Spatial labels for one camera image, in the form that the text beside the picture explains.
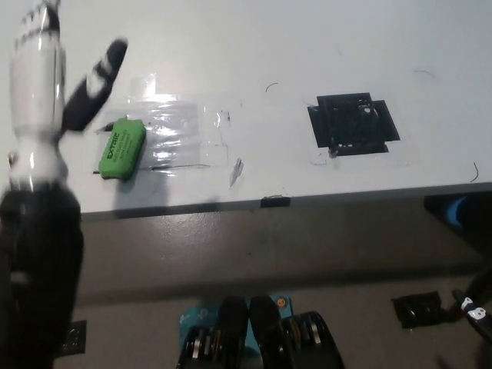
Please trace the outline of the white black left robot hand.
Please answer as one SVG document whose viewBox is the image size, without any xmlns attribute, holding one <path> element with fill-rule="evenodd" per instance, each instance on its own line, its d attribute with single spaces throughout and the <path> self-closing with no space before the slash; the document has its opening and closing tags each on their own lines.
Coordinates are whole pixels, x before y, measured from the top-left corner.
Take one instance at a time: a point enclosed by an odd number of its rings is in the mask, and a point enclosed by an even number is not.
<svg viewBox="0 0 492 369">
<path fill-rule="evenodd" d="M 15 40 L 10 104 L 18 148 L 9 172 L 15 189 L 37 191 L 66 181 L 59 142 L 67 131 L 84 131 L 106 104 L 128 49 L 126 38 L 116 38 L 67 97 L 58 8 L 57 1 L 36 1 Z"/>
</svg>

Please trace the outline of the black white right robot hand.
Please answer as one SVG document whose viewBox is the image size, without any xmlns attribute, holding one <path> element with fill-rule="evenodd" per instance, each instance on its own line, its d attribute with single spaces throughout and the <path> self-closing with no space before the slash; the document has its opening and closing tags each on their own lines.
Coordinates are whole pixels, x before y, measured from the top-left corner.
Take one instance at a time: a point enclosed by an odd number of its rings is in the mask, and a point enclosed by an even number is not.
<svg viewBox="0 0 492 369">
<path fill-rule="evenodd" d="M 464 291 L 453 289 L 452 295 L 459 318 L 464 317 L 491 345 L 491 313 L 484 308 L 484 305 L 491 301 L 491 265 L 479 272 Z"/>
</svg>

